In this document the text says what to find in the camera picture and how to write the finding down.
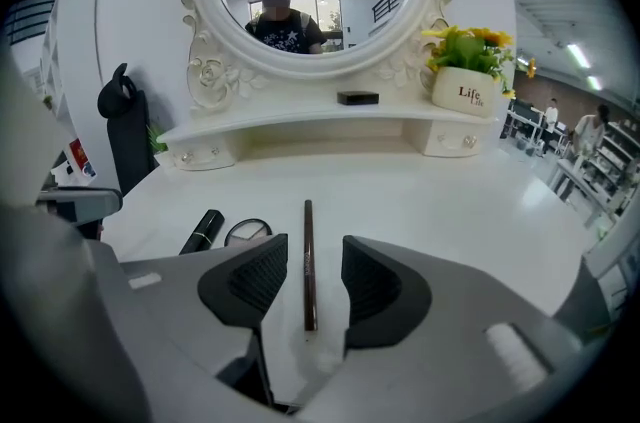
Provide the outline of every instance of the ceiling light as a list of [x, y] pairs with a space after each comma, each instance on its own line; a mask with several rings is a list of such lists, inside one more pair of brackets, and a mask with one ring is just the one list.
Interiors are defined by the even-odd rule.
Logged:
[[591, 88], [594, 91], [599, 91], [602, 89], [602, 86], [600, 85], [600, 81], [595, 76], [588, 76], [587, 80], [589, 80], [589, 85], [591, 85]]
[[587, 57], [584, 56], [584, 53], [582, 53], [582, 50], [576, 44], [568, 44], [567, 48], [571, 52], [571, 55], [573, 55], [573, 57], [576, 59], [578, 64], [580, 64], [580, 67], [583, 67], [585, 69], [591, 67], [591, 64], [589, 64], [589, 61], [587, 60]]

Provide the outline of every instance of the brown wall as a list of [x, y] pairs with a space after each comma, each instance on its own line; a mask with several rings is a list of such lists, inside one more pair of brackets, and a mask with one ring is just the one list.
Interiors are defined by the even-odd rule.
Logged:
[[576, 127], [583, 115], [595, 114], [596, 108], [602, 103], [609, 107], [611, 121], [617, 122], [624, 119], [635, 121], [631, 114], [609, 101], [544, 76], [529, 78], [526, 73], [516, 71], [513, 88], [518, 99], [533, 103], [533, 106], [543, 112], [549, 106], [549, 100], [556, 98], [558, 121], [566, 124], [570, 130]]

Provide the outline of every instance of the brown pencil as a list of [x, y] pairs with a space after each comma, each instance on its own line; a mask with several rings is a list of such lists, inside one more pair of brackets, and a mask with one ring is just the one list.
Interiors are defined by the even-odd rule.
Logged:
[[304, 330], [318, 330], [316, 308], [316, 266], [313, 252], [313, 210], [304, 202]]

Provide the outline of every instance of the small black box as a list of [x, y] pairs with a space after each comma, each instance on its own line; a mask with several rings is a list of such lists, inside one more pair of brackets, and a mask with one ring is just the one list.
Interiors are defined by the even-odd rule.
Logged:
[[338, 93], [338, 103], [341, 105], [377, 105], [380, 94], [369, 91], [345, 91]]

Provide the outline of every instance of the black t-shirt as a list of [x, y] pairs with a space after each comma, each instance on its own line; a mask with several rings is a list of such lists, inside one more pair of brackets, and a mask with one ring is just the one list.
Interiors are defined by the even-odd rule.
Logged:
[[257, 25], [250, 22], [245, 29], [267, 46], [290, 53], [309, 53], [312, 44], [327, 42], [320, 27], [311, 17], [306, 31], [302, 30], [300, 11], [295, 9], [291, 9], [285, 20], [271, 21], [260, 16]]

